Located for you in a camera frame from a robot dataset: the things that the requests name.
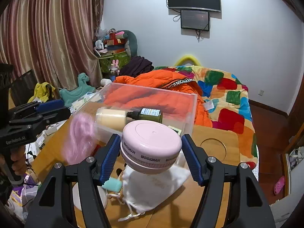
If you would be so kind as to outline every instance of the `hand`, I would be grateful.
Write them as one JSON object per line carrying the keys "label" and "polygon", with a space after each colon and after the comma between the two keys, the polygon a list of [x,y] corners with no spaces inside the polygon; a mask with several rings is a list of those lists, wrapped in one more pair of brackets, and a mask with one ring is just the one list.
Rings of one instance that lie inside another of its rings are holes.
{"label": "hand", "polygon": [[[25,164],[25,146],[21,146],[18,148],[11,149],[11,159],[14,161],[12,165],[12,169],[15,171],[16,175],[22,176],[26,172],[26,164]],[[4,157],[0,154],[0,166],[4,165],[5,160]]]}

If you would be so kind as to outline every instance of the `metal screw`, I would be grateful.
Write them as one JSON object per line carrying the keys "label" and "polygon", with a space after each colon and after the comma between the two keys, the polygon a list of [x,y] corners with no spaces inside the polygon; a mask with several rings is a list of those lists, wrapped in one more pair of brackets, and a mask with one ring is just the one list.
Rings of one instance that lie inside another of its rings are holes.
{"label": "metal screw", "polygon": [[61,166],[62,166],[62,163],[60,163],[60,162],[54,164],[54,167],[55,167],[56,169],[59,169]]}
{"label": "metal screw", "polygon": [[87,159],[86,159],[86,161],[87,161],[88,163],[92,163],[94,160],[95,160],[94,157],[87,157]]}
{"label": "metal screw", "polygon": [[242,163],[241,163],[241,167],[242,167],[243,169],[247,169],[247,168],[248,168],[248,164],[242,162]]}
{"label": "metal screw", "polygon": [[213,157],[213,156],[208,157],[208,161],[209,161],[210,163],[214,163],[214,162],[216,161],[216,158]]}

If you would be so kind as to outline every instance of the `black chair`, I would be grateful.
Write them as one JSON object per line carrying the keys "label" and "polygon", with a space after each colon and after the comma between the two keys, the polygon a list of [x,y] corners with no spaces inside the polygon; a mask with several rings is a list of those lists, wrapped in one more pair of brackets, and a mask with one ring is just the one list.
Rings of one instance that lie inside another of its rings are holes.
{"label": "black chair", "polygon": [[15,106],[23,105],[34,95],[37,79],[31,69],[11,84],[11,97]]}
{"label": "black chair", "polygon": [[9,87],[13,66],[6,63],[0,63],[0,128],[8,122],[9,110]]}

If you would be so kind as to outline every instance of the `clear plastic box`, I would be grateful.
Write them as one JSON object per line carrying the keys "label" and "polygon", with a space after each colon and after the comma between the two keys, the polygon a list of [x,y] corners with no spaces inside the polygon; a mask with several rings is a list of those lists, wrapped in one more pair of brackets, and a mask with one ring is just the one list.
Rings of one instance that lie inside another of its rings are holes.
{"label": "clear plastic box", "polygon": [[[96,102],[94,108],[88,107]],[[141,108],[159,109],[163,113],[162,123],[181,130],[180,136],[192,134],[197,95],[182,93],[152,87],[142,87],[120,83],[110,83],[103,87],[97,95],[85,103],[79,111],[90,110],[93,113],[96,106],[106,106],[110,109],[139,111]],[[116,131],[104,126],[97,126],[97,139],[107,143]]]}

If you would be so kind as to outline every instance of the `wooden table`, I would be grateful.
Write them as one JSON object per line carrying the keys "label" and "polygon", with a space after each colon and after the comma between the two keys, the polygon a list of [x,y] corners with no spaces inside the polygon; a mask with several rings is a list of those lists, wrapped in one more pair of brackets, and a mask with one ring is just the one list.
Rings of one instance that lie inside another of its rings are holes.
{"label": "wooden table", "polygon": [[[96,110],[100,106],[101,104],[99,103],[89,102],[81,110],[90,114],[95,114]],[[40,181],[45,179],[49,170],[56,162],[63,162],[67,165],[61,152],[64,140],[68,134],[71,119],[72,117],[52,136],[37,158],[33,161],[33,169],[37,173]],[[238,137],[234,132],[195,125],[193,128],[192,139],[197,146],[203,147],[208,155],[217,157],[223,163],[232,165],[238,165],[240,163]],[[114,170],[111,175],[112,177],[116,177],[117,168],[124,168],[124,160],[121,156],[117,159],[114,165]],[[224,184],[222,203],[216,227],[222,227],[225,221],[229,185],[230,183]],[[138,219],[118,222],[117,220],[119,218],[125,217],[129,214],[129,210],[126,205],[120,205],[117,200],[109,200],[105,211],[112,227],[188,228],[199,205],[203,189],[204,188],[198,186],[197,182],[194,182],[190,176],[186,182],[167,200]],[[81,211],[75,208],[75,214],[78,226],[81,228],[85,227]]]}

